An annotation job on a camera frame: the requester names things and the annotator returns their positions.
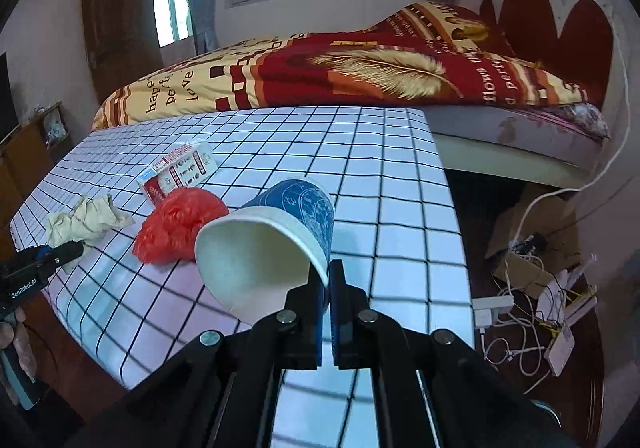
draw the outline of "window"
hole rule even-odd
[[[193,35],[188,0],[154,0],[160,46]]]

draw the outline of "television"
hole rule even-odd
[[[0,143],[19,125],[15,113],[14,99],[11,96],[9,70],[6,66],[6,53],[0,56]]]

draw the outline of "checkered tablecloth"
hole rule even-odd
[[[209,140],[219,170],[204,188],[235,209],[262,189],[311,177],[336,206],[333,257],[370,306],[404,327],[456,332],[473,346],[465,255],[447,180],[424,114],[412,109],[309,107],[148,121],[91,134],[56,166],[12,222],[18,248],[44,244],[44,219],[80,196],[110,193],[136,224],[110,232],[45,294],[66,329],[132,388],[201,331],[248,329],[203,286],[195,264],[142,265],[132,244],[153,210],[135,181],[188,139]],[[329,313],[322,368],[288,370],[273,446],[377,445],[370,374],[332,364]]]

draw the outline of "red and white box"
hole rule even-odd
[[[206,139],[195,138],[145,168],[136,178],[151,202],[158,206],[181,186],[198,186],[216,170],[213,150]]]

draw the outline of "metal screw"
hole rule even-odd
[[[363,309],[358,313],[358,318],[364,323],[373,323],[378,319],[378,313],[372,309]]]
[[[451,345],[456,337],[449,329],[437,329],[433,332],[433,339],[441,345]]]
[[[283,309],[276,314],[276,320],[280,323],[289,324],[296,321],[298,315],[290,309]]]
[[[212,347],[220,341],[220,334],[217,331],[205,331],[200,335],[200,343],[205,347]]]

